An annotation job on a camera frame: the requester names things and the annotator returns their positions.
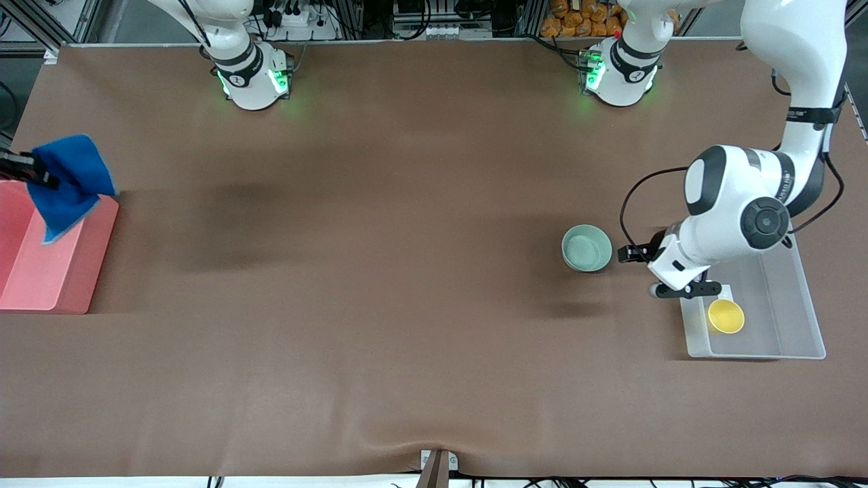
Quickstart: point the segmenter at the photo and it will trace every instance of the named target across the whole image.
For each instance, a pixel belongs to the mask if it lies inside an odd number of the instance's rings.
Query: transparent storage bin
[[[823,359],[825,346],[794,236],[792,249],[778,245],[758,256],[708,270],[708,279],[729,285],[745,312],[733,334],[711,334],[707,309],[717,297],[681,299],[687,353],[694,358]]]

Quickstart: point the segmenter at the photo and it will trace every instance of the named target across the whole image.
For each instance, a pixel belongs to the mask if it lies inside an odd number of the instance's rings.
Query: light green ceramic bowl
[[[563,235],[561,252],[576,271],[599,271],[612,259],[612,241],[599,228],[583,224]]]

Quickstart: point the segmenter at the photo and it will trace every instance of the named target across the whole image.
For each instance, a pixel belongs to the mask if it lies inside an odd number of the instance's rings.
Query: small yellow cup
[[[745,313],[732,300],[717,299],[708,306],[710,333],[737,333],[745,326]]]

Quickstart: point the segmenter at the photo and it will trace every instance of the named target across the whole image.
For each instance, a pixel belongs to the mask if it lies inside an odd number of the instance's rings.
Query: blue cloth
[[[90,137],[63,137],[31,152],[60,179],[57,190],[27,183],[30,198],[45,220],[43,244],[57,241],[86,217],[99,203],[98,195],[117,195],[109,169]]]

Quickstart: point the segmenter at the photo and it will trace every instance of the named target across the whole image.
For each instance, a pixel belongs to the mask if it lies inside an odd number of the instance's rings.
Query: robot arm
[[[264,109],[289,93],[286,53],[253,42],[244,21],[253,0],[149,0],[190,31],[217,66],[223,90],[236,105]]]
[[[629,21],[621,37],[590,48],[599,51],[603,68],[582,76],[585,89],[616,107],[633,105],[651,89],[657,62],[674,33],[668,12],[705,7],[720,0],[618,0]]]
[[[844,12],[845,0],[746,1],[745,43],[792,90],[783,142],[780,151],[714,146],[690,165],[684,181],[690,215],[646,249],[648,268],[668,288],[682,290],[714,264],[778,245],[790,217],[818,199],[820,150],[827,150],[839,112]]]

